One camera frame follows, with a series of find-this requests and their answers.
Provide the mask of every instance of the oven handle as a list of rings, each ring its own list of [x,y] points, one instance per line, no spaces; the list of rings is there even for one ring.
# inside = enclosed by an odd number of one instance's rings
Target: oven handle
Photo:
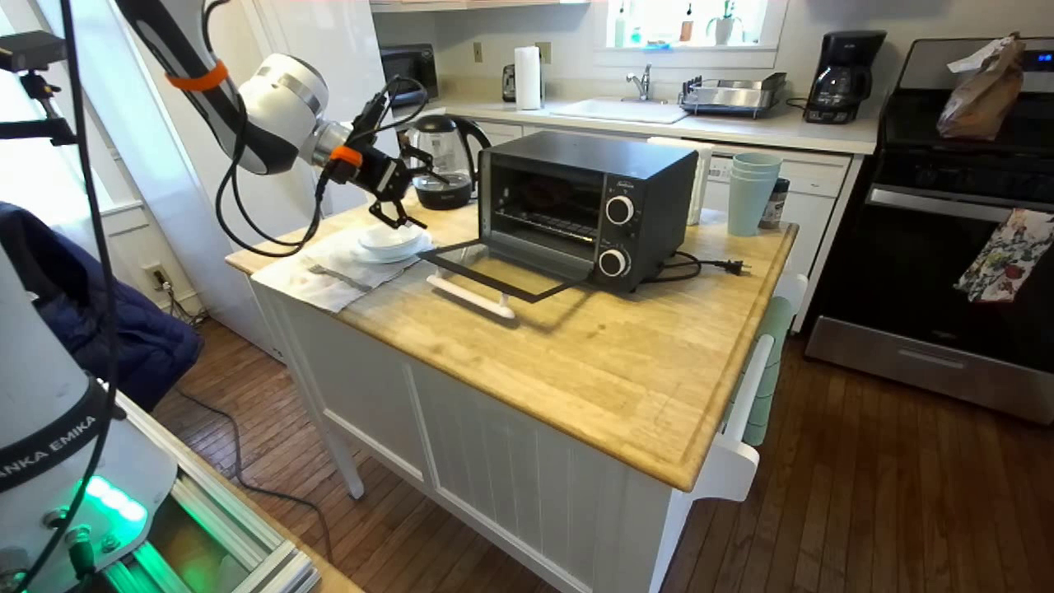
[[[948,201],[948,198],[928,198],[928,193],[904,193],[904,192],[885,192],[885,187],[868,187],[865,204],[898,207],[898,209],[924,209],[924,215],[939,215],[939,218],[992,220],[992,225],[1001,225],[1010,215],[1006,207],[987,207],[987,204],[968,204],[968,201]]]

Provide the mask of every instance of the blue jacket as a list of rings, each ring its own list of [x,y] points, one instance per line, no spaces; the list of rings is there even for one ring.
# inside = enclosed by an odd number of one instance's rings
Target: blue jacket
[[[137,291],[116,281],[116,353],[106,338],[106,270],[91,253],[50,231],[22,207],[0,201],[0,243],[36,313],[89,373],[106,379],[116,358],[116,386],[142,408],[194,364],[201,336],[190,324],[160,313]]]

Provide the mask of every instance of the dish towel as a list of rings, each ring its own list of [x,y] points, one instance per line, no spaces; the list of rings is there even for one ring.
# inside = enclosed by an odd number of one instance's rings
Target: dish towel
[[[995,227],[992,241],[959,276],[954,291],[960,291],[968,303],[1013,303],[1050,241],[1054,215],[1010,209],[1010,218]]]
[[[422,235],[411,258],[375,261],[360,243],[360,227],[348,227],[304,247],[296,258],[258,270],[253,281],[309,307],[343,313],[348,303],[369,297],[372,291],[409,270],[418,261],[415,253],[428,243],[428,235]]]

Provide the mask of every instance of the sink faucet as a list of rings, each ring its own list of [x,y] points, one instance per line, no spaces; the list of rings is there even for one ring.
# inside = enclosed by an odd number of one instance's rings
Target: sink faucet
[[[652,101],[652,67],[644,67],[642,74],[639,74],[639,71],[630,71],[625,83],[636,86],[636,100],[639,100],[639,101]]]

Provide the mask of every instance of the wooden floor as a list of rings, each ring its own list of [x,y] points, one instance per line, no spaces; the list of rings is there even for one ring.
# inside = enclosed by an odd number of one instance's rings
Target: wooden floor
[[[382,465],[348,500],[279,362],[217,324],[185,374],[241,424],[243,477],[325,509],[333,562],[380,593],[546,590]],[[230,427],[169,396],[154,413],[210,465]],[[325,553],[319,519],[253,495]],[[663,590],[1054,590],[1054,430],[820,364],[790,341],[744,505],[700,500]]]

